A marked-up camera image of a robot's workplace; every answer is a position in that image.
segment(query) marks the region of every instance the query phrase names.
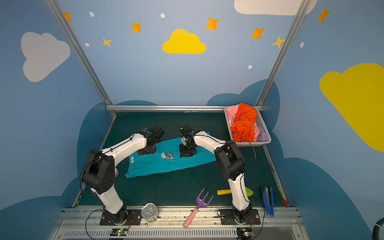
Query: laundry basket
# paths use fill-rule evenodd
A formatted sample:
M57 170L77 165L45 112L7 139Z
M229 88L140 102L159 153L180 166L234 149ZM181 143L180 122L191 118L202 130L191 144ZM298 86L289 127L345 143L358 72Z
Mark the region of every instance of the laundry basket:
M225 120L227 121L227 127L228 127L228 131L229 131L229 136L231 137L231 139L233 140L233 136L232 136L232 133L231 133L231 126L229 126L229 122L228 122L228 115L227 115L227 109L229 108L230 106L227 106L224 108L224 114L225 114ZM264 142L250 142L252 144L252 146L261 146L263 144L266 144L266 143L270 143L271 142L271 135L269 134L268 132L268 129L266 128L266 125L265 125L265 122L260 114L260 111L255 107L255 106L252 106L256 109L256 112L257 112L257 116L256 116L256 122L257 124L263 128L263 130L265 131L265 133L267 134L267 141L264 141ZM237 142L236 145L238 147L249 147L250 144L249 142Z

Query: robotic arm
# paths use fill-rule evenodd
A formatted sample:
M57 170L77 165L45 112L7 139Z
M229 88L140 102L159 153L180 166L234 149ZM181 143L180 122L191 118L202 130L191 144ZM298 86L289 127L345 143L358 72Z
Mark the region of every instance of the robotic arm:
M202 146L215 154L219 171L228 180L231 189L235 220L242 224L251 213L252 205L245 191L245 160L236 142L221 141L199 128L192 130L188 125L182 127L180 131L183 135L183 144L179 146L181 157L191 157L196 154L197 146Z
M124 225L127 220L126 206L114 187L115 167L136 151L138 155L155 153L156 144L163 134L163 129L158 126L151 130L139 129L131 137L112 147L101 151L93 149L88 153L81 180L97 193L104 204L101 225L103 222L105 225Z

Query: pink handle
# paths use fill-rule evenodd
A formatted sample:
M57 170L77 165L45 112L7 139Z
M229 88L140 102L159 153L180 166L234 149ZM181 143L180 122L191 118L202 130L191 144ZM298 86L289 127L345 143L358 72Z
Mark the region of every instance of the pink handle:
M189 217L185 220L183 224L184 228L188 228L189 224L192 222L192 219L195 217L196 213L197 213L197 208L195 208L195 210L193 210L193 212L191 212Z

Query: teal cloth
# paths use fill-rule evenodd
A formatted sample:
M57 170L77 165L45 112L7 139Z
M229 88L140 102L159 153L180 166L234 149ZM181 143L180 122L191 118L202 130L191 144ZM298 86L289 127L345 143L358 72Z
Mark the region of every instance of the teal cloth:
M197 147L193 157L180 157L179 144L181 138L160 142L156 145L156 153L139 156L137 152L129 156L127 178L146 176L154 173L172 172L189 167L195 167L216 161L215 155L203 147ZM161 154L173 159L163 159Z

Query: green table surface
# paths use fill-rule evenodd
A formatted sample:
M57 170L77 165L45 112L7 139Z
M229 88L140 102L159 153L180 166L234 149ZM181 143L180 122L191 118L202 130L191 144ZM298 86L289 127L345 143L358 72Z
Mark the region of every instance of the green table surface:
M140 128L151 129L157 120L158 124L162 122L165 140L181 137L180 128L175 122L182 126L188 124L192 129L201 128L221 140L230 139L224 113L119 113L104 147L127 139ZM256 161L252 147L240 148L246 160L245 186L254 191L255 197L250 198L252 206L262 206L260 186L272 186L275 206L284 206L263 148L254 149ZM148 202L157 206L195 206L196 197L203 187L214 196L211 206L232 205L231 194L216 194L216 190L229 189L228 181L222 177L216 162L127 179L125 174L128 167L128 159L117 166L119 175L115 182L116 191L128 206L143 206ZM90 189L84 191L78 205L103 205L97 196L88 195L90 192Z

